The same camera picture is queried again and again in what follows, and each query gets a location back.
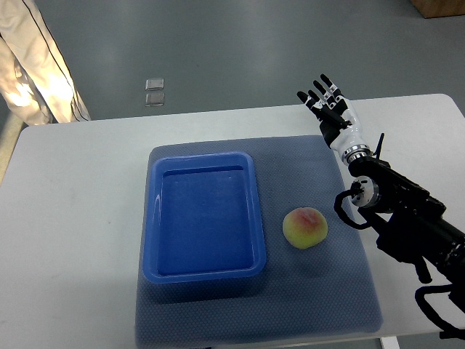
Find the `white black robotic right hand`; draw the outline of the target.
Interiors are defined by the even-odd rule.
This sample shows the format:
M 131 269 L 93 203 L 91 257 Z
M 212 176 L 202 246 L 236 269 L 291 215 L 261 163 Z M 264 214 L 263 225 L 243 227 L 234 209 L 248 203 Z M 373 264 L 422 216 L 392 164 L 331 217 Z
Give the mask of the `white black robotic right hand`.
M 313 81 L 313 86 L 314 89 L 299 91 L 296 95 L 319 121 L 326 145 L 337 152 L 346 165 L 360 157 L 371 156 L 352 102 L 324 74 L 319 81 Z

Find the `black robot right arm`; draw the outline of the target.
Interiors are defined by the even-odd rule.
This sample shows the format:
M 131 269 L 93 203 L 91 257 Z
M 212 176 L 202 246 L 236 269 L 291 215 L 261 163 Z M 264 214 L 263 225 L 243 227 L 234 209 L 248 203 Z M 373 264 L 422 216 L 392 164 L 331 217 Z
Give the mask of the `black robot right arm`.
M 373 228 L 378 249 L 416 269 L 422 287 L 415 300 L 424 315 L 440 328 L 440 338 L 464 338 L 464 330 L 441 318 L 427 302 L 428 294 L 446 294 L 464 309 L 464 233 L 443 219 L 445 205 L 358 141 L 337 151 L 354 177 L 338 194 L 334 210 L 352 228 Z

